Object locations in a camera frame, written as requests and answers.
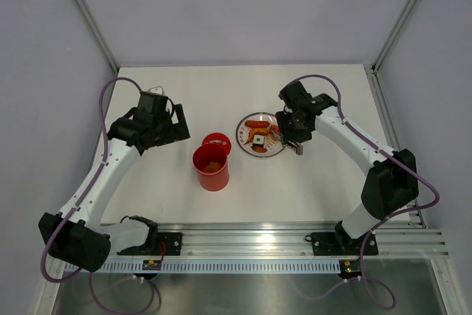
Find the red cylindrical lunch box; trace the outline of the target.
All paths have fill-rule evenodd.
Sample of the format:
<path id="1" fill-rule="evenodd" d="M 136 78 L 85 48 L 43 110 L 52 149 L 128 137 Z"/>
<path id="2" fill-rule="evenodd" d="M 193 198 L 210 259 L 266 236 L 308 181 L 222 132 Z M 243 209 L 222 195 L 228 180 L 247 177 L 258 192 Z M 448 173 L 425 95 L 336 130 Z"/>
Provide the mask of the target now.
<path id="1" fill-rule="evenodd" d="M 229 183 L 228 156 L 220 145 L 202 145 L 194 152 L 192 163 L 205 190 L 217 192 Z"/>

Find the fried chicken nugget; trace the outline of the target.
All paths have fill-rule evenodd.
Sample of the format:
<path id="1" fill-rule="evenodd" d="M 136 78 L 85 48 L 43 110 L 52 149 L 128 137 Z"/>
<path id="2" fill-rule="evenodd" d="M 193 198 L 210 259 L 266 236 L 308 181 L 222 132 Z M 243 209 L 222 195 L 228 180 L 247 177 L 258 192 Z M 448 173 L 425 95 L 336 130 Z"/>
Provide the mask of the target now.
<path id="1" fill-rule="evenodd" d="M 210 162 L 205 168 L 205 173 L 216 173 L 221 168 L 221 164 L 219 162 Z"/>

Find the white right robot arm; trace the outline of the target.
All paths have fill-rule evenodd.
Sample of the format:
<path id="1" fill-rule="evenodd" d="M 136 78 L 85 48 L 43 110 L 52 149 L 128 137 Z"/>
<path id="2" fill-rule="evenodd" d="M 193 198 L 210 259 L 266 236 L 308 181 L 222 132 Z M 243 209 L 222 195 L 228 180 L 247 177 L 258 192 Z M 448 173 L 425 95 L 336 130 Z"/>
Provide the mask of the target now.
<path id="1" fill-rule="evenodd" d="M 300 145 L 315 131 L 334 142 L 366 176 L 361 202 L 335 226 L 336 248 L 351 253 L 375 225 L 405 207 L 419 194 L 417 179 L 405 167 L 416 171 L 414 154 L 381 145 L 358 128 L 350 128 L 329 95 L 316 97 L 307 92 L 279 93 L 285 107 L 276 113 L 282 143 Z"/>

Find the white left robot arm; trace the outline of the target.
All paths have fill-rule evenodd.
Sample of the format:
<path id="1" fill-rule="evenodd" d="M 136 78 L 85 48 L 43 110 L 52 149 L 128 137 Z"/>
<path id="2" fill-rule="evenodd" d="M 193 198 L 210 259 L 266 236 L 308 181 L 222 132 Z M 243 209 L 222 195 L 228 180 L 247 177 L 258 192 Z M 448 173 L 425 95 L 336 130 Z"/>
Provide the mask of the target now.
<path id="1" fill-rule="evenodd" d="M 164 238 L 156 222 L 130 216 L 103 226 L 101 220 L 122 179 L 146 150 L 189 138 L 182 105 L 164 95 L 142 92 L 137 106 L 106 132 L 102 159 L 78 190 L 57 213 L 41 217 L 44 255 L 95 272 L 112 254 L 163 252 Z"/>

